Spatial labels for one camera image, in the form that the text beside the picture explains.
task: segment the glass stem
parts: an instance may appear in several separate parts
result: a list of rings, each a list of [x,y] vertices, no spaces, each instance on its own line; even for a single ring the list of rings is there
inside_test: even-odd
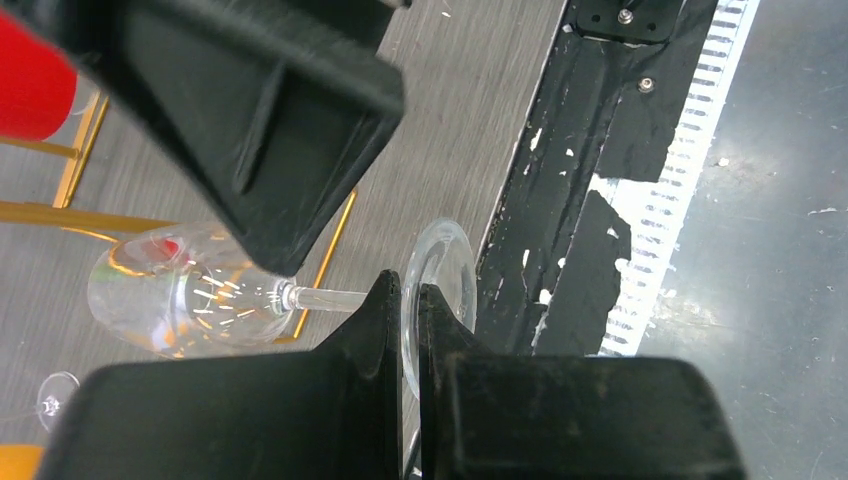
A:
[[[352,313],[362,306],[365,296],[365,293],[289,286],[284,293],[284,304],[290,310]]]

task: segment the fallen wine glass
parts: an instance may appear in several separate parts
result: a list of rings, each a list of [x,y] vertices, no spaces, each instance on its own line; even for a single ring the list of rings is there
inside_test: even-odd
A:
[[[56,372],[48,376],[38,389],[35,405],[28,411],[17,415],[0,417],[0,423],[11,422],[21,418],[37,416],[41,425],[48,432],[59,420],[62,408],[79,388],[79,380],[68,372]]]
[[[474,331],[474,253],[462,228],[439,219],[421,235],[403,282],[401,356],[418,395],[418,297],[438,286],[457,319]],[[88,283],[94,317],[120,338],[170,358],[245,353],[268,345],[295,312],[354,312],[365,293],[298,286],[253,265],[222,225],[183,224],[116,244]]]

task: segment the white grate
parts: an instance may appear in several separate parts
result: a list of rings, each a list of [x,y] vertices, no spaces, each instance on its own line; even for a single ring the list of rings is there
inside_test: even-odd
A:
[[[659,183],[595,182],[632,235],[632,259],[619,267],[621,295],[599,355],[639,349],[759,3],[719,3]]]

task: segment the metal bolt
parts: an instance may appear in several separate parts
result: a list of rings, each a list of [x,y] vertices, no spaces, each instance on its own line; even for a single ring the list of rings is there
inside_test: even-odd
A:
[[[648,93],[654,90],[654,79],[645,77],[642,80],[639,80],[639,91],[642,93]]]
[[[620,12],[618,12],[618,23],[622,25],[627,25],[628,23],[633,21],[633,12],[630,10],[623,8]]]

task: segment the red object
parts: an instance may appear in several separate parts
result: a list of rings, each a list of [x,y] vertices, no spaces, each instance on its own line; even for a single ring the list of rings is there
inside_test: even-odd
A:
[[[0,12],[0,136],[36,142],[53,135],[76,89],[65,59]]]

